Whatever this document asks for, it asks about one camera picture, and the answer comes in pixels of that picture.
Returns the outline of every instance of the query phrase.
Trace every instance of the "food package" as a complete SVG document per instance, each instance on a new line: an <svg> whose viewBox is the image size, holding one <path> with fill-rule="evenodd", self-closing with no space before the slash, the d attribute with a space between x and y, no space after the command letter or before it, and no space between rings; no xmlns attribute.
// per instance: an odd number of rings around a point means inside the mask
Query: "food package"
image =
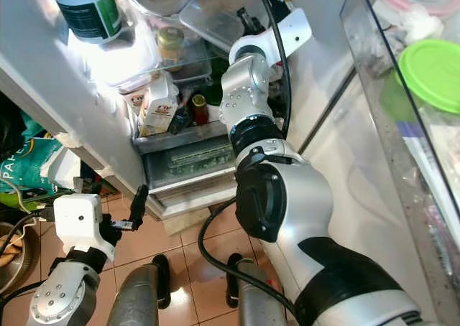
<svg viewBox="0 0 460 326"><path fill-rule="evenodd" d="M136 76L118 87L118 92L137 116L139 115L144 95L147 92L151 79L152 76L146 73Z"/></svg>
<svg viewBox="0 0 460 326"><path fill-rule="evenodd" d="M161 72L150 83L139 113L139 135L141 137L167 131L178 109L178 87L171 82L166 72Z"/></svg>

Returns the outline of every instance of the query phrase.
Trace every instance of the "floor tile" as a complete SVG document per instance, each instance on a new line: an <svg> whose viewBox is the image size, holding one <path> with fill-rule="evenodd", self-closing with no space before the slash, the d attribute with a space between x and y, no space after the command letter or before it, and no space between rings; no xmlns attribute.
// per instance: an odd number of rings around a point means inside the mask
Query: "floor tile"
<svg viewBox="0 0 460 326"><path fill-rule="evenodd" d="M96 292L96 309L87 326L103 326L109 319L116 296L115 272L113 269L102 272L101 281Z"/></svg>
<svg viewBox="0 0 460 326"><path fill-rule="evenodd" d="M158 311L160 325L191 326L198 322L182 248L164 252L170 262L171 304ZM153 256L115 268L117 289L135 268L151 262Z"/></svg>
<svg viewBox="0 0 460 326"><path fill-rule="evenodd" d="M282 285L278 275L276 274L275 268L268 259L267 254L265 254L260 240L258 238L249 237L251 241L252 248L254 249L254 254L256 256L257 265L265 272L267 275L270 284L276 288L279 292L282 292Z"/></svg>
<svg viewBox="0 0 460 326"><path fill-rule="evenodd" d="M129 208L122 198L109 201L109 212L115 220L129 217ZM181 247L180 236L168 236L163 224L150 216L144 217L144 223L138 231L123 232L115 248L115 266L147 258L157 253Z"/></svg>
<svg viewBox="0 0 460 326"><path fill-rule="evenodd" d="M210 238L212 236L220 235L223 233L228 233L229 231L240 229L241 226L238 223L238 220L235 216L236 205L232 204L227 207L222 214L217 216L209 226L206 231L206 237ZM195 225L180 234L182 238L182 245L188 245L194 243L198 240L198 233L200 232L202 224Z"/></svg>
<svg viewBox="0 0 460 326"><path fill-rule="evenodd" d="M2 326L22 326L29 318L29 304L32 294L25 294L10 301L4 309Z"/></svg>
<svg viewBox="0 0 460 326"><path fill-rule="evenodd" d="M40 239L41 250L41 277L46 279L50 272L50 267L56 258L65 257L63 251L63 243L56 235L56 227L54 223L42 222L42 236ZM112 269L113 263L107 261L104 266L104 271Z"/></svg>
<svg viewBox="0 0 460 326"><path fill-rule="evenodd" d="M110 200L119 199L119 198L121 198L121 196L122 196L122 194L119 192L119 193L116 193L115 195L107 195L106 199L108 201L110 201Z"/></svg>
<svg viewBox="0 0 460 326"><path fill-rule="evenodd" d="M206 249L212 256L226 262L233 252L254 259L254 252L247 234L234 230L205 240ZM210 265L198 250L197 243L184 246L185 260L192 285L198 321L203 322L231 312L225 302L226 275Z"/></svg>
<svg viewBox="0 0 460 326"><path fill-rule="evenodd" d="M238 326L238 311L221 315L214 319L201 322L200 326Z"/></svg>

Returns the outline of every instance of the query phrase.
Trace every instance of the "door shelf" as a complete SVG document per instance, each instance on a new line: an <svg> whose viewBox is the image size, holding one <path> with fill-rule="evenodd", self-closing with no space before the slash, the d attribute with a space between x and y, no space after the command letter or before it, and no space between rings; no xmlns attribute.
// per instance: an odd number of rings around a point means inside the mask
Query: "door shelf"
<svg viewBox="0 0 460 326"><path fill-rule="evenodd" d="M165 132L154 136L137 137L133 139L133 145L143 155L224 136L226 133L225 125L220 121L213 121L201 126L188 127L176 135Z"/></svg>
<svg viewBox="0 0 460 326"><path fill-rule="evenodd" d="M341 20L436 311L447 325L458 325L460 198L456 193L460 190L455 183L459 177L453 176L441 159L431 120L425 113L430 106L421 105L407 87L397 66L397 52L392 51L372 9L373 1L346 0ZM389 67L386 72L381 69L384 64ZM392 81L398 78L400 84L395 91ZM385 101L388 95L397 95L393 109Z"/></svg>

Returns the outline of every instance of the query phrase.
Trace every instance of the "cable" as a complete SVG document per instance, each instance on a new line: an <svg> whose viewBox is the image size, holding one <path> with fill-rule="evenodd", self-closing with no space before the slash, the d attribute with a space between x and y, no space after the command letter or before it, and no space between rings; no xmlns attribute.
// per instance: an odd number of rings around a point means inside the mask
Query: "cable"
<svg viewBox="0 0 460 326"><path fill-rule="evenodd" d="M261 1L264 4L265 11L267 12L268 19L270 21L270 26L272 27L273 34L275 35L278 50L280 51L280 58L281 58L281 64L282 64L282 78L283 78L282 87L284 89L285 103L286 103L285 120L282 125L281 133L282 133L283 138L286 139L286 137L288 137L290 114L291 114L291 108L292 108L292 102L293 102L293 96L292 96L293 91L290 85L288 59L286 58L285 47L282 44L280 29L278 28L278 24L276 23L275 16L273 14L273 10L270 4L270 0L261 0Z"/></svg>
<svg viewBox="0 0 460 326"><path fill-rule="evenodd" d="M29 215L24 216L23 218L19 220L18 223L16 223L16 225L9 231L8 236L6 237L5 241L2 243L0 247L0 256L5 251L6 246L8 246L8 243L12 239L13 235L18 231L18 229L20 229L24 225L24 223L26 223L29 219L38 217L40 214L40 211L41 210L34 211L30 213Z"/></svg>
<svg viewBox="0 0 460 326"><path fill-rule="evenodd" d="M42 285L43 282L44 281L36 281L35 283L26 285L25 287L22 287L22 288L19 288L18 290L13 291L11 294L9 294L5 298L0 297L0 325L1 325L1 319L3 317L3 309L5 308L6 304L10 302L16 296L22 294L23 292L28 292L29 290L36 289L37 287Z"/></svg>
<svg viewBox="0 0 460 326"><path fill-rule="evenodd" d="M28 209L24 206L24 203L22 202L22 193L21 191L19 191L19 188L17 188L15 184L8 181L7 179L4 179L3 177L0 177L0 181L10 186L16 192L17 200L19 202L19 206L21 207L22 211L24 211L25 213L30 213L30 211L28 211Z"/></svg>
<svg viewBox="0 0 460 326"><path fill-rule="evenodd" d="M24 224L24 225L22 226L22 234L21 234L21 236L18 237L18 238L17 238L16 240L14 240L13 242L8 243L8 244L6 245L5 248L8 248L8 247L10 247L10 246L13 246L16 242L22 240L22 239L26 236L26 228L27 228L27 227L35 227L35 226L37 225L37 218L34 217L33 220L34 220L34 221L33 221L32 223Z"/></svg>
<svg viewBox="0 0 460 326"><path fill-rule="evenodd" d="M285 306L293 315L295 315L294 304L291 301L289 301L286 297L284 297L284 295L277 292L270 285L264 283L263 281L260 281L259 279L256 279L253 276L245 274L244 272L238 271L237 269L233 269L227 264L217 260L216 258L212 257L212 255L206 250L204 246L204 236L205 236L206 230L208 229L213 219L216 218L218 214L220 214L225 208L233 204L235 201L236 201L235 197L231 198L229 201L221 205L214 213L212 213L206 219L205 223L200 229L200 233L198 234L198 248L200 249L201 254L203 255L204 259L207 260L207 262L209 262L211 265L217 267L218 269L228 274L231 274L232 276L235 276L238 279L246 281L247 283L250 283L254 285L255 287L261 289L262 291L269 294L271 297L275 298L279 303Z"/></svg>

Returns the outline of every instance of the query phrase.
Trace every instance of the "crisper drawer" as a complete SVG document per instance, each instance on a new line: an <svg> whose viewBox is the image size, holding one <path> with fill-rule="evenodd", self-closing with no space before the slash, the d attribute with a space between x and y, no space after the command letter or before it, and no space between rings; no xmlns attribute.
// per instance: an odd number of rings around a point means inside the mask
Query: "crisper drawer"
<svg viewBox="0 0 460 326"><path fill-rule="evenodd" d="M162 218L225 201L236 193L234 153L226 135L142 155L149 194Z"/></svg>

